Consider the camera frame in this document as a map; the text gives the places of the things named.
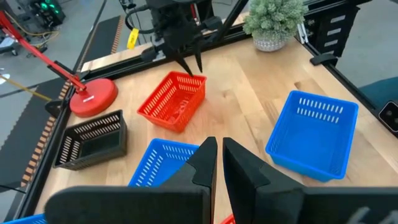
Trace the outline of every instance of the red basket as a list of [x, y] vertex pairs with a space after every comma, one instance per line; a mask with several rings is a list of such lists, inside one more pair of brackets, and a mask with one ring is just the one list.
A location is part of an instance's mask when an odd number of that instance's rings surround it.
[[221, 224], [235, 224], [234, 214], [231, 214]]
[[205, 98], [206, 77], [170, 72], [138, 109], [150, 122], [182, 132]]

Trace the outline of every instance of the wooden table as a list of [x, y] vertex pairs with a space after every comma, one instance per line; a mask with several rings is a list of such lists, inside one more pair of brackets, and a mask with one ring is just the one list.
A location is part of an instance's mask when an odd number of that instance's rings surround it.
[[[123, 60], [134, 51], [125, 51], [89, 62], [85, 68]], [[322, 65], [314, 67], [312, 55], [296, 40], [282, 50], [264, 53], [252, 39], [204, 52], [203, 74], [206, 99], [186, 130], [176, 134], [154, 126], [136, 113], [169, 71], [182, 71], [175, 62], [115, 80], [116, 101], [103, 114], [122, 109], [128, 126], [128, 154], [119, 159], [81, 171], [52, 169], [36, 212], [42, 213], [55, 192], [76, 185], [127, 185], [149, 142], [153, 138], [201, 144], [216, 136], [219, 146], [215, 223], [231, 214], [221, 155], [222, 138], [232, 137], [255, 155], [286, 175], [308, 186], [398, 186], [398, 140]], [[195, 58], [186, 58], [193, 73], [199, 74]], [[292, 90], [302, 90], [356, 102], [359, 115], [346, 176], [321, 183], [273, 164], [265, 145], [285, 100]], [[68, 125], [87, 119], [69, 117]]]

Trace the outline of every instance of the rubber mat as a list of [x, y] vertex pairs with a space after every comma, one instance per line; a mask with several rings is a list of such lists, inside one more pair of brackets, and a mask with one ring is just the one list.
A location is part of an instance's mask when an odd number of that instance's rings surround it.
[[[117, 16], [98, 23], [94, 35], [87, 40], [87, 47], [82, 50], [81, 60], [76, 62], [78, 71], [85, 62], [116, 52], [123, 20], [123, 16]], [[56, 78], [39, 84], [36, 92], [62, 99], [68, 87], [69, 83]], [[24, 187], [32, 180], [55, 122], [55, 118], [44, 110], [45, 103], [37, 97], [30, 99], [0, 149], [0, 186], [14, 189]], [[4, 190], [7, 189], [0, 187], [0, 192]]]

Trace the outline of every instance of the plastic basket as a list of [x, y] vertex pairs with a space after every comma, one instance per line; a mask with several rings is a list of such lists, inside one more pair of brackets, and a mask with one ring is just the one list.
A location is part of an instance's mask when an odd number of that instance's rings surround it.
[[150, 122], [182, 132], [205, 98], [206, 77], [170, 72], [138, 109]]
[[31, 217], [20, 218], [18, 220], [13, 220], [6, 222], [4, 224], [46, 224], [47, 222], [44, 219], [44, 214], [33, 215]]
[[127, 126], [121, 110], [67, 128], [54, 167], [80, 170], [126, 154]]
[[136, 172], [130, 187], [157, 187], [184, 165], [199, 146], [180, 142], [153, 139]]
[[234, 214], [228, 216], [221, 224], [235, 224]]
[[345, 176], [358, 105], [292, 91], [266, 146], [272, 160], [322, 182]]

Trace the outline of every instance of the black basket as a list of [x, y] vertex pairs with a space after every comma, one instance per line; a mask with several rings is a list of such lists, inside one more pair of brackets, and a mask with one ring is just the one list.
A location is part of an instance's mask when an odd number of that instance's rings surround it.
[[127, 153], [122, 110], [65, 130], [54, 167], [80, 170]]

